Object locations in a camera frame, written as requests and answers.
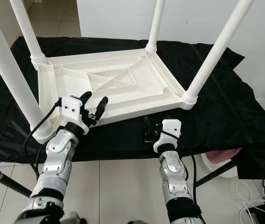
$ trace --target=white plastic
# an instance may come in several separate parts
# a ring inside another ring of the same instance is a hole
[[[238,2],[215,44],[203,62],[201,68],[197,72],[194,80],[192,81],[188,90],[185,92],[183,96],[185,101],[189,103],[196,103],[198,93],[216,66],[217,62],[220,60],[222,54],[226,50],[230,40],[236,33],[237,28],[240,26],[240,23],[251,8],[253,2],[254,0],[240,0]]]
[[[0,74],[12,93],[16,103],[33,129],[44,117],[19,66],[17,65],[5,37],[0,30]],[[44,122],[35,132],[35,138],[44,142],[53,133],[50,122]]]
[[[30,50],[32,63],[38,69],[42,113],[45,115],[58,97],[70,94],[80,96],[92,91],[93,96],[86,104],[91,112],[95,111],[95,105],[103,96],[109,98],[106,111],[99,121],[99,124],[107,124],[173,108],[191,109],[254,0],[239,1],[187,91],[155,53],[165,0],[157,0],[146,49],[54,58],[44,58],[22,1],[10,1]],[[12,54],[8,53],[9,49],[0,32],[0,51],[2,48],[6,49],[0,55],[0,73],[31,126],[34,126],[42,115],[28,85],[23,83],[24,78],[20,77],[20,70]],[[56,109],[50,118],[56,129],[63,122],[61,109]],[[48,122],[41,128],[43,131],[37,131],[34,135],[36,139],[52,135]]]
[[[82,101],[74,97],[63,97],[61,106],[61,115],[62,115],[62,126],[65,126],[67,122],[72,122],[83,129],[83,134],[88,134],[89,128],[82,121],[81,106],[83,105]]]
[[[48,63],[38,65],[39,105],[44,112],[59,97],[79,97],[87,91],[92,97],[85,108],[91,113],[104,96],[109,99],[98,125],[183,107],[184,89],[157,54],[146,54],[145,49],[76,55],[71,60],[53,57]],[[51,118],[54,128],[60,125],[58,110]]]
[[[149,40],[148,40],[148,44],[146,45],[146,51],[149,53],[156,52],[157,50],[156,42],[157,42],[159,30],[160,30],[160,23],[161,23],[164,6],[165,6],[165,0],[156,1],[155,12],[154,12],[153,20],[152,20]]]
[[[36,63],[46,63],[46,57],[37,42],[22,0],[10,0],[10,3],[30,50],[32,64],[36,68]]]
[[[213,164],[209,161],[209,159],[207,158],[206,154],[203,153],[201,154],[201,158],[203,160],[203,162],[205,163],[205,165],[208,167],[208,169],[213,172],[215,171],[216,169],[222,167],[223,165],[225,165],[226,163],[230,162],[231,160],[226,160],[224,162],[220,162],[218,164]],[[237,176],[237,167],[233,167],[229,170],[227,170],[226,172],[220,174],[219,176],[221,177],[225,177],[225,178],[233,178],[233,177],[236,177]]]
[[[167,132],[169,134],[172,134],[179,138],[180,135],[180,128],[181,128],[181,121],[177,119],[165,119],[162,121],[162,130],[164,132]],[[158,147],[163,144],[172,144],[174,145],[174,148],[177,148],[177,139],[161,133],[160,139],[154,143],[153,149],[156,153],[158,153]]]

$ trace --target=black tablecloth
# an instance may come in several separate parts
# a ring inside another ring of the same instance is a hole
[[[99,38],[38,38],[47,57],[86,54],[103,51],[138,49],[147,41]],[[207,44],[159,41],[158,52],[178,82],[187,89],[211,49]],[[38,100],[37,71],[23,37],[12,46],[12,52],[33,94]],[[243,57],[226,49],[218,65],[199,93],[196,105],[189,111],[174,109],[150,114],[152,123],[165,116],[182,122],[181,138],[186,149],[183,156],[212,150],[243,147],[237,164],[238,176],[244,179],[265,178],[265,111],[254,98],[252,89],[233,71]],[[151,143],[144,143],[143,117],[92,128],[82,137],[74,161],[142,159],[158,155]],[[0,77],[0,161],[27,163],[22,144],[29,125]],[[29,154],[36,156],[39,144],[31,140]]]

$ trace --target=red object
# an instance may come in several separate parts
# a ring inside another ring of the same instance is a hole
[[[215,150],[215,151],[210,151],[205,153],[207,159],[213,163],[213,164],[218,164],[220,162],[224,162],[233,156],[235,156],[242,147],[239,148],[234,148],[234,149],[229,149],[229,150]]]

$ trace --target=table leg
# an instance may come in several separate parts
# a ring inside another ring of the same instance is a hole
[[[220,174],[228,171],[229,169],[236,166],[236,161],[231,160],[230,162],[226,163],[225,165],[221,166],[220,168],[216,169],[215,171],[211,172],[210,174],[206,175],[202,179],[198,180],[195,184],[196,187],[210,181],[211,179],[219,176]]]
[[[26,197],[30,197],[30,195],[32,193],[29,189],[25,188],[24,186],[22,186],[18,182],[14,181],[10,177],[1,173],[1,171],[0,171],[0,183],[11,188],[12,190],[15,190],[16,192],[18,192],[18,193],[20,193]]]

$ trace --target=robotic hand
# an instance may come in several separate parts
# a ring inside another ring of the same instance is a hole
[[[185,168],[176,150],[180,127],[181,122],[177,119],[163,120],[162,131],[157,131],[160,138],[153,145],[154,151],[160,154],[160,175],[168,217],[171,224],[203,224],[199,219],[200,207],[194,204],[188,192]]]
[[[84,108],[92,93],[86,92],[80,98],[74,96],[61,99],[62,116],[65,126],[60,126],[57,134],[46,146],[47,159],[37,184],[25,208],[15,224],[81,224],[77,213],[60,222],[64,215],[63,198],[71,173],[71,160],[79,138],[87,134],[90,125],[96,125],[105,111],[108,98],[104,97],[94,114]]]

